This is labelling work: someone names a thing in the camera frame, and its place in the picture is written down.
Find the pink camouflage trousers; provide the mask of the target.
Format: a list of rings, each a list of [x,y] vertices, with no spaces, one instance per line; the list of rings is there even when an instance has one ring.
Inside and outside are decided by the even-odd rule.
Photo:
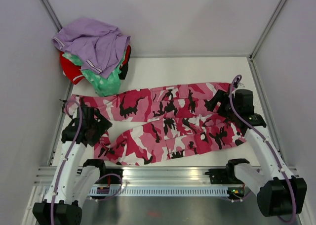
[[[73,94],[66,112],[93,107],[110,121],[138,122],[114,141],[104,133],[94,147],[94,157],[117,165],[152,163],[231,149],[245,143],[240,129],[212,106],[217,93],[227,93],[228,83],[196,83],[129,90],[107,97]]]

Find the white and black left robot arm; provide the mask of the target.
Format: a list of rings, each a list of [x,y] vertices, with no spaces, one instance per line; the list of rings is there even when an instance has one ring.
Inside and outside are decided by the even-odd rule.
[[[79,225],[82,207],[92,186],[107,180],[101,159],[88,159],[81,174],[77,171],[88,146],[99,142],[112,123],[93,107],[80,107],[77,115],[61,133],[61,157],[52,183],[42,202],[33,206],[40,225]]]

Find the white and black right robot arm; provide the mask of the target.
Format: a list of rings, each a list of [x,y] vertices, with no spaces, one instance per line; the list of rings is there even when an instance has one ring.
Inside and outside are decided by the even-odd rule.
[[[253,92],[237,89],[233,92],[219,90],[210,101],[211,109],[219,105],[218,113],[232,120],[252,147],[261,166],[254,169],[244,158],[230,159],[223,169],[206,172],[212,184],[245,184],[256,195],[260,212],[265,217],[291,215],[303,209],[307,184],[296,177],[282,160],[271,142],[267,124],[255,113]]]

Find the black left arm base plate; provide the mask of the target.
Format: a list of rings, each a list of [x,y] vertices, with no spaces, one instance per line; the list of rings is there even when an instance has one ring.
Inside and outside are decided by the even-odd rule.
[[[106,174],[116,174],[118,176],[120,176],[121,179],[123,179],[123,169],[119,169],[119,168],[107,168],[105,170]],[[105,182],[107,182],[108,186],[112,185],[112,184],[120,184],[120,180],[118,177],[116,176],[107,176],[104,179]]]

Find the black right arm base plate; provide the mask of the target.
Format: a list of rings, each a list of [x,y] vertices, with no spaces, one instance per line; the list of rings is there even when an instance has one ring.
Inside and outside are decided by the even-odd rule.
[[[224,168],[209,169],[204,174],[209,177],[211,184],[243,185],[242,181],[229,176],[226,169],[224,169]]]

